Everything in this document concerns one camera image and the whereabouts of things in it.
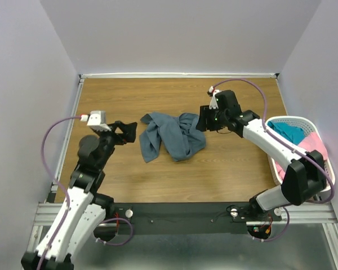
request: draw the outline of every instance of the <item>laundry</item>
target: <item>laundry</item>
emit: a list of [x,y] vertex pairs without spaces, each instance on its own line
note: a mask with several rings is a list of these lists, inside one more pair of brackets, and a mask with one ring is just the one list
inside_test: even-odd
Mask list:
[[269,121],[268,126],[295,145],[298,145],[305,138],[303,129],[287,123]]
[[[311,132],[307,137],[304,138],[304,140],[300,142],[298,146],[306,149],[309,152],[317,150],[319,153],[322,154],[324,160],[328,159],[327,149],[316,132]],[[281,166],[279,166],[277,162],[275,162],[275,166],[277,167],[277,172],[280,178],[283,180],[286,174],[285,171],[282,169]]]
[[148,125],[139,136],[145,162],[158,157],[162,141],[175,161],[189,159],[206,146],[203,132],[195,128],[199,120],[197,114],[184,113],[173,117],[153,112],[144,115],[140,120]]

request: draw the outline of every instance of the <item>wooden table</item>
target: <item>wooden table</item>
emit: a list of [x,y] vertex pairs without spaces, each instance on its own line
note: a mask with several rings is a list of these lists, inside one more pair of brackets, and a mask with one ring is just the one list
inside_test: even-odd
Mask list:
[[[206,132],[207,146],[187,161],[174,162],[164,147],[159,157],[145,163],[139,135],[146,125],[140,118],[154,111],[178,116],[199,114],[200,105],[209,104],[207,90],[218,78],[85,79],[77,115],[105,110],[112,123],[138,122],[137,140],[117,146],[105,167],[106,178],[99,192],[116,202],[204,202],[247,201],[260,191],[274,187],[268,158],[257,146],[236,134]],[[275,79],[250,79],[268,99],[267,117],[285,115]],[[254,87],[230,82],[218,87],[235,92],[242,110],[263,114],[263,100]],[[61,182],[68,186],[77,163],[79,140],[93,134],[75,121],[65,158]],[[56,202],[63,201],[58,192]]]

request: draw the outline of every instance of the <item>gray wall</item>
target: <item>gray wall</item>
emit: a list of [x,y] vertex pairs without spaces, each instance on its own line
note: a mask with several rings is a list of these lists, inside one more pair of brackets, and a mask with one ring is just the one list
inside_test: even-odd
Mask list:
[[280,72],[320,0],[41,0],[78,72]]
[[[47,127],[68,114],[77,72],[36,0],[0,0],[0,269],[20,269],[50,180],[40,160]],[[50,136],[52,168],[63,127]]]
[[328,148],[338,217],[338,0],[324,0],[318,7],[279,83],[288,112],[315,122]]

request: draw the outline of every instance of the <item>blue-gray towel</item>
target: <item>blue-gray towel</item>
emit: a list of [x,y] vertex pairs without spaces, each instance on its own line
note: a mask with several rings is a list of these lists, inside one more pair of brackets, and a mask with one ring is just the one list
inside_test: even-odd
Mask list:
[[153,112],[144,115],[140,120],[148,124],[139,136],[141,154],[145,162],[158,157],[162,141],[175,161],[190,159],[206,145],[203,132],[195,128],[199,120],[197,114],[184,113],[173,117]]
[[298,145],[305,138],[304,130],[282,122],[268,122],[268,126],[285,139]]

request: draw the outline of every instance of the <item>plastic basket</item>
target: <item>plastic basket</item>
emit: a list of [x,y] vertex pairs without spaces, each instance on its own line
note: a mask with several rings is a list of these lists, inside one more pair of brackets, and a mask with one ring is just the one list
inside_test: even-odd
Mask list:
[[[309,133],[311,133],[311,132],[316,132],[318,134],[318,136],[320,137],[318,130],[315,127],[315,125],[311,121],[309,121],[308,119],[303,118],[303,117],[276,116],[276,117],[272,117],[272,118],[268,119],[266,121],[266,123],[268,123],[269,121],[271,121],[273,123],[284,122],[284,123],[287,123],[288,125],[291,125],[293,127],[299,127],[299,128],[304,130],[304,134],[306,136],[308,136]],[[273,176],[274,182],[276,183],[277,186],[281,185],[283,180],[279,177],[277,167],[275,166],[275,161],[270,156],[268,156],[268,159],[269,159],[269,166],[270,166],[270,170],[272,171],[272,176]],[[336,182],[336,178],[334,176],[333,168],[332,168],[332,165],[331,165],[329,158],[326,161],[324,161],[324,168],[325,168],[326,172],[328,173],[328,175],[331,177],[333,185],[334,185],[335,182]],[[330,189],[331,189],[331,187],[327,183],[327,187],[322,192],[328,191]]]

